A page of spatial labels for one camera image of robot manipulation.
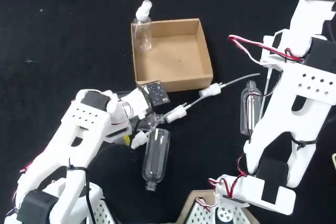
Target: red wire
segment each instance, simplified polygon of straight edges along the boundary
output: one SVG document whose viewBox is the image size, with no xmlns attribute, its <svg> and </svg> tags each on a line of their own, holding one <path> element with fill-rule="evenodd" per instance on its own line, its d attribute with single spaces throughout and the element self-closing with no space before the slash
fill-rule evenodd
<svg viewBox="0 0 336 224">
<path fill-rule="evenodd" d="M 278 54 L 278 55 L 281 55 L 285 58 L 288 58 L 288 59 L 292 59 L 292 60 L 295 60 L 295 61 L 302 61 L 303 59 L 302 58 L 299 58 L 299 57 L 295 57 L 295 56 L 292 56 L 292 55 L 289 55 L 289 54 L 285 54 L 283 52 L 280 52 L 279 50 L 276 50 L 275 48 L 273 47 L 268 47 L 266 46 L 265 44 L 263 43 L 259 43 L 259 42 L 256 42 L 256 41 L 252 41 L 252 40 L 248 40 L 248 39 L 245 39 L 245 38 L 241 38 L 241 37 L 238 37 L 238 36 L 235 36 L 235 35 L 229 35 L 228 36 L 228 39 L 230 41 L 232 41 L 236 46 L 238 46 L 240 49 L 241 47 L 239 45 L 236 44 L 235 41 L 240 41 L 240 42 L 245 42 L 245 43 L 249 43 L 251 45 L 255 45 L 255 46 L 258 46 L 258 47 L 261 47 L 263 49 L 266 49 L 268 51 L 271 51 L 271 52 L 274 52 L 275 54 Z"/>
<path fill-rule="evenodd" d="M 240 157 L 237 159 L 237 169 L 238 169 L 238 171 L 239 171 L 240 174 L 242 174 L 242 175 L 244 175 L 244 176 L 246 177 L 248 174 L 247 174 L 246 172 L 244 172 L 242 169 L 240 169 L 240 167 L 239 167 L 239 163 L 240 163 L 240 160 L 241 160 L 242 157 L 243 157 L 243 155 L 240 156 Z"/>
<path fill-rule="evenodd" d="M 239 174 L 239 175 L 236 177 L 235 181 L 233 181 L 232 186 L 231 186 L 231 189 L 230 189 L 229 199 L 232 199 L 232 198 L 233 198 L 233 190 L 235 189 L 235 186 L 236 186 L 238 180 L 239 180 L 241 177 L 246 177 L 246 176 L 244 176 L 243 174 Z"/>
</svg>

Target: perforated metal plate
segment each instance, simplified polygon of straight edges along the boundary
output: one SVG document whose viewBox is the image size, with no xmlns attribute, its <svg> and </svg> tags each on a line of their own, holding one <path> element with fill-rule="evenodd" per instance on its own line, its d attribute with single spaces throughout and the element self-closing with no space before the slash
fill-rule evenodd
<svg viewBox="0 0 336 224">
<path fill-rule="evenodd" d="M 250 224 L 250 221 L 241 208 L 214 207 L 210 208 L 210 210 L 211 211 L 208 211 L 206 208 L 202 207 L 200 204 L 194 201 L 193 207 L 191 208 L 188 217 L 185 220 L 185 224 Z"/>
<path fill-rule="evenodd" d="M 97 208 L 93 212 L 96 224 L 116 224 L 105 201 L 100 200 Z"/>
</svg>

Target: white wire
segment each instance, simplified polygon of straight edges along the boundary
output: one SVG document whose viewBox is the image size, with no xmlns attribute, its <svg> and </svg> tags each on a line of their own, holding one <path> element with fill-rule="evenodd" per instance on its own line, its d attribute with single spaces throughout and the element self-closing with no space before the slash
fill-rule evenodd
<svg viewBox="0 0 336 224">
<path fill-rule="evenodd" d="M 244 53 L 247 54 L 247 56 L 250 58 L 251 61 L 253 61 L 254 63 L 260 65 L 260 66 L 267 66 L 267 65 L 276 65 L 277 63 L 261 63 L 260 61 L 257 61 L 255 58 L 252 57 L 251 53 L 241 44 L 239 43 L 237 40 L 233 39 L 234 44 L 240 48 L 242 51 L 244 51 Z"/>
<path fill-rule="evenodd" d="M 260 112 L 259 112 L 259 121 L 262 118 L 262 114 L 264 112 L 266 94 L 267 94 L 267 91 L 268 91 L 268 85 L 269 85 L 269 80 L 271 79 L 272 70 L 273 70 L 272 68 L 269 68 L 268 71 L 267 71 L 267 78 L 266 78 L 266 85 L 265 85 L 265 90 L 264 90 L 264 96 L 262 97 L 261 107 L 260 107 Z"/>
<path fill-rule="evenodd" d="M 228 83 L 222 84 L 222 85 L 220 85 L 220 88 L 224 88 L 224 87 L 229 86 L 229 85 L 231 85 L 231 84 L 233 84 L 233 83 L 236 83 L 236 82 L 238 82 L 238 81 L 241 81 L 241 80 L 244 80 L 244 79 L 253 77 L 253 76 L 259 76 L 259 75 L 260 75 L 260 73 L 248 74 L 248 75 L 246 75 L 246 76 L 239 77 L 239 78 L 237 78 L 237 79 L 235 79 L 235 80 L 233 80 L 233 81 L 230 81 L 230 82 L 228 82 Z"/>
</svg>

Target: plastic tube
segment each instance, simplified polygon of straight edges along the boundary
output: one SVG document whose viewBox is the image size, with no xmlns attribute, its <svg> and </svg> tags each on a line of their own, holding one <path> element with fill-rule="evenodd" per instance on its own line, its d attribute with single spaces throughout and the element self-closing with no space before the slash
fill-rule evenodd
<svg viewBox="0 0 336 224">
<path fill-rule="evenodd" d="M 224 87 L 229 86 L 229 85 L 231 85 L 231 84 L 233 84 L 233 83 L 236 83 L 236 82 L 238 82 L 238 81 L 241 81 L 241 80 L 244 80 L 244 79 L 253 77 L 253 76 L 259 76 L 259 75 L 260 75 L 260 73 L 248 74 L 247 76 L 242 76 L 242 77 L 239 77 L 239 78 L 237 78 L 237 79 L 235 79 L 235 80 L 233 80 L 233 81 L 230 81 L 230 82 L 228 82 L 228 83 L 222 84 L 222 85 L 220 85 L 220 88 L 224 88 Z"/>
</svg>

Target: black wire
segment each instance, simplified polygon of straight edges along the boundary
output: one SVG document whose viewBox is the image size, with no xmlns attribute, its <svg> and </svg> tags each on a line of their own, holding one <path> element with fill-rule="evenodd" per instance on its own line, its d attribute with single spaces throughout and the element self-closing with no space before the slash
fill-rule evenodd
<svg viewBox="0 0 336 224">
<path fill-rule="evenodd" d="M 147 118 L 150 114 L 152 114 L 152 113 L 154 113 L 154 111 L 150 111 L 150 112 L 148 112 L 148 113 L 145 115 L 145 117 L 144 117 L 143 119 L 139 119 L 139 120 L 137 121 L 137 123 L 135 124 L 134 129 L 133 129 L 133 135 L 132 135 L 131 140 L 130 140 L 130 146 L 132 146 L 132 142 L 133 142 L 133 139 L 134 139 L 134 137 L 135 137 L 135 135 L 136 135 L 136 132 L 137 132 L 137 129 L 138 129 L 138 127 L 139 127 L 140 122 L 141 122 L 142 120 L 146 119 L 146 118 Z"/>
<path fill-rule="evenodd" d="M 69 159 L 69 166 L 68 166 L 68 170 L 83 170 L 85 172 L 85 198 L 86 198 L 86 203 L 88 204 L 88 208 L 89 208 L 89 212 L 90 212 L 90 216 L 92 219 L 93 224 L 96 224 L 96 220 L 93 214 L 93 210 L 92 210 L 92 206 L 91 206 L 91 202 L 90 202 L 90 180 L 89 180 L 89 173 L 88 170 L 85 167 L 75 167 L 73 165 L 71 165 L 70 163 L 70 159 Z"/>
<path fill-rule="evenodd" d="M 248 106 L 247 106 L 247 103 L 248 103 L 248 98 L 249 98 L 250 96 L 252 96 L 252 95 L 255 95 L 255 96 L 258 96 L 258 97 L 268 97 L 268 96 L 270 96 L 271 94 L 273 94 L 275 88 L 277 87 L 277 85 L 278 85 L 279 82 L 280 82 L 282 73 L 283 73 L 283 72 L 281 72 L 281 73 L 279 74 L 278 80 L 277 80 L 277 82 L 275 83 L 274 87 L 272 88 L 272 90 L 271 90 L 270 92 L 268 92 L 267 94 L 258 94 L 258 93 L 252 92 L 252 93 L 248 94 L 247 97 L 246 97 L 246 100 L 245 100 L 245 119 L 246 119 L 246 129 L 247 129 L 247 133 L 248 133 L 248 136 L 249 136 L 248 143 L 251 143 L 251 137 L 252 137 L 251 131 L 250 131 L 249 127 L 248 127 L 248 113 L 247 113 L 247 107 L 248 107 Z"/>
</svg>

